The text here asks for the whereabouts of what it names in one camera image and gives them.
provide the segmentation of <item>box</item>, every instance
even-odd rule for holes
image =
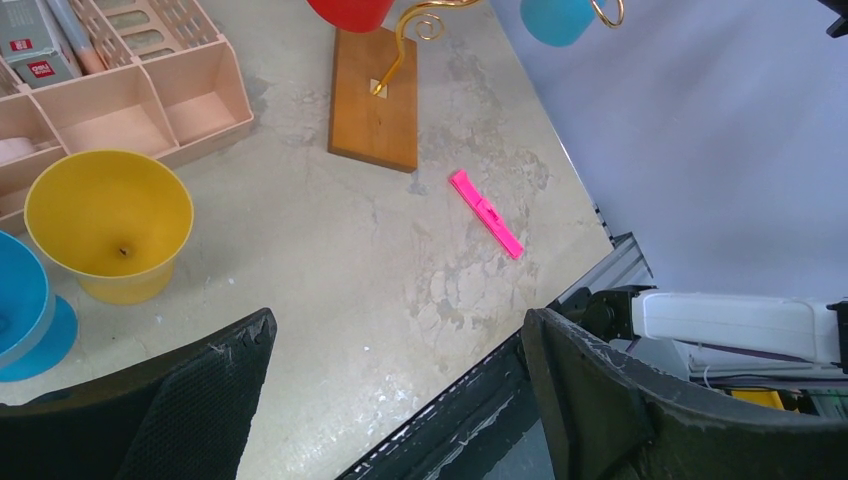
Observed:
[[[0,0],[0,53],[32,88],[82,76],[44,0]]]
[[[0,0],[0,11],[17,1],[27,3]],[[26,137],[36,149],[0,165],[0,231],[26,232],[30,186],[70,154],[134,150],[174,169],[251,133],[253,112],[233,47],[197,0],[96,1],[108,6],[69,3],[107,71],[32,89],[0,55],[0,138]],[[115,21],[116,28],[109,20],[124,14],[144,23]],[[124,41],[151,30],[158,43],[130,49]]]

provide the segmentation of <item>black cable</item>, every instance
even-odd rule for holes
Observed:
[[[710,386],[720,386],[722,380],[729,379],[738,379],[738,378],[764,378],[767,380],[777,380],[784,382],[797,382],[797,383],[813,383],[813,382],[833,382],[833,383],[844,383],[848,385],[848,378],[809,378],[809,377],[791,377],[791,376],[781,376],[781,375],[762,375],[762,374],[751,374],[751,373],[740,373],[735,375],[719,375],[713,376],[711,375],[707,380]],[[702,376],[691,376],[689,377],[690,382],[697,383],[699,385],[705,385],[704,378]]]
[[[731,392],[754,392],[754,393],[760,393],[760,392],[777,392],[777,391],[783,391],[783,392],[786,392],[786,391],[787,391],[787,390],[775,390],[775,389],[773,389],[773,388],[754,388],[754,387],[744,387],[744,386],[743,386],[743,387],[720,387],[720,388],[721,388],[721,390],[728,390],[728,391],[731,391]],[[810,396],[810,397],[848,398],[848,394],[841,394],[841,393],[815,393],[815,392],[810,392],[809,390],[803,390],[803,391],[802,391],[802,393],[800,393],[799,395],[808,395],[808,396]]]

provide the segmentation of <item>yellow bowl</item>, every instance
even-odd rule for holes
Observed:
[[[194,222],[179,178],[133,152],[63,158],[33,183],[24,220],[36,245],[92,297],[140,303],[165,289]]]

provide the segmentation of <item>mug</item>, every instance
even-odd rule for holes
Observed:
[[[603,6],[603,0],[597,0]],[[552,47],[576,42],[597,14],[590,0],[521,0],[521,20],[537,40]]]

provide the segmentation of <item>cable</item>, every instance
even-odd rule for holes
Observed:
[[[774,389],[774,388],[765,388],[765,387],[763,387],[763,388],[757,388],[757,387],[745,387],[745,386],[741,386],[741,387],[720,387],[720,388],[721,388],[721,390],[728,390],[728,391],[731,391],[731,392],[753,392],[753,393],[760,393],[760,392],[778,392],[778,391],[786,392],[786,391],[787,391],[787,390]],[[814,392],[810,392],[809,390],[804,390],[804,391],[803,391],[802,393],[800,393],[800,394],[796,394],[796,393],[791,392],[791,391],[790,391],[790,393],[793,393],[793,395],[808,395],[808,396],[810,396],[810,397],[848,398],[848,394],[840,394],[840,393],[814,393]]]
[[[627,348],[624,350],[624,353],[632,352],[633,349],[636,348],[636,345],[639,343],[639,340],[641,340],[641,339],[642,339],[642,337],[639,337],[636,340],[632,340],[630,342],[630,345],[628,345]]]
[[[710,371],[710,365],[707,365],[707,368],[704,369],[704,385],[706,385],[707,388],[712,389],[713,387],[710,386],[710,381],[707,380],[707,372],[709,372],[709,371]]]
[[[706,378],[707,370],[709,370],[709,369],[710,369],[709,366],[707,366],[704,369],[704,374],[703,374],[704,378]],[[703,382],[704,378],[693,376],[693,377],[689,378],[689,381],[698,383],[698,382]],[[804,382],[809,382],[809,383],[832,382],[832,383],[844,383],[845,385],[848,385],[848,378],[810,378],[810,377],[793,377],[793,376],[782,376],[782,375],[765,375],[765,374],[756,374],[756,373],[740,373],[740,374],[735,374],[735,375],[712,376],[712,377],[710,377],[710,383],[717,384],[717,383],[720,383],[721,380],[738,379],[738,378],[764,378],[764,379],[767,379],[767,380],[777,380],[777,381],[784,381],[784,382],[799,382],[799,383],[804,383]]]

